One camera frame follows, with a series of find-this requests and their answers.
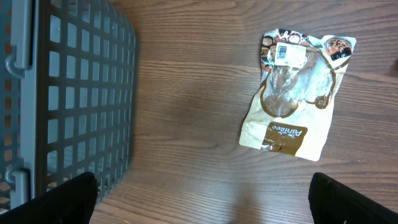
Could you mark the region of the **beige brown bread bag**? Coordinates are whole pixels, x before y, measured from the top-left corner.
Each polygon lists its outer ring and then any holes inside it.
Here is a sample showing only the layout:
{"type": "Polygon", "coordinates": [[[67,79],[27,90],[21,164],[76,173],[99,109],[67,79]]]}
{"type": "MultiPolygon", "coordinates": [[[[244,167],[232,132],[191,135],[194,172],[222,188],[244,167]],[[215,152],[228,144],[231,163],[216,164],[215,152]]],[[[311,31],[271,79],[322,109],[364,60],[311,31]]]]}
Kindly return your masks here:
{"type": "Polygon", "coordinates": [[[274,29],[261,42],[261,84],[243,121],[239,144],[318,161],[330,130],[335,95],[357,40],[274,29]]]}

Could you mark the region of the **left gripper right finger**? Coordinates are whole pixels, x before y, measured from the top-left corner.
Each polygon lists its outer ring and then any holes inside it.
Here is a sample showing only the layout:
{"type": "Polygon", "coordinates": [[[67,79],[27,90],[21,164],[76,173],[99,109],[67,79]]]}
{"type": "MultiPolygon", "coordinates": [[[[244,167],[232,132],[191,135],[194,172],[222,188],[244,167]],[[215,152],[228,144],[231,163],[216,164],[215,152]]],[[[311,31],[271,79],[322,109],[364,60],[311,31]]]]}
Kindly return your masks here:
{"type": "Polygon", "coordinates": [[[321,172],[312,177],[308,201],[315,224],[397,224],[396,212],[321,172]]]}

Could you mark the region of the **grey plastic mesh basket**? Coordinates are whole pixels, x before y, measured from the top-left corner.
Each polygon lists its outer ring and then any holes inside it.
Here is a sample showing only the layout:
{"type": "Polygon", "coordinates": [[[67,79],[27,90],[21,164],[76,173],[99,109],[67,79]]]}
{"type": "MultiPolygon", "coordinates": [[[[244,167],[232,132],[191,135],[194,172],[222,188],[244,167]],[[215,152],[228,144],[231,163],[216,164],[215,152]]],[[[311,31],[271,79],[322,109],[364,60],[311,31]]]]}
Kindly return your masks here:
{"type": "Polygon", "coordinates": [[[139,38],[112,1],[1,2],[1,212],[131,163],[139,38]]]}

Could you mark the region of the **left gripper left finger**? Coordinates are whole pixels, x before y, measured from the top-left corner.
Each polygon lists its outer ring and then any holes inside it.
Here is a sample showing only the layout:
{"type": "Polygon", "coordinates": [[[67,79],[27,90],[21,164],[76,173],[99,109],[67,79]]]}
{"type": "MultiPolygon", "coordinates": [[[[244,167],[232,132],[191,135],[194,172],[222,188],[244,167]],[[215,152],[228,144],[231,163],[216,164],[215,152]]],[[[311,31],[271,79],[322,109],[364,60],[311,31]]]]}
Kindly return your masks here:
{"type": "Polygon", "coordinates": [[[89,224],[98,196],[94,173],[84,172],[1,215],[1,224],[89,224]]]}

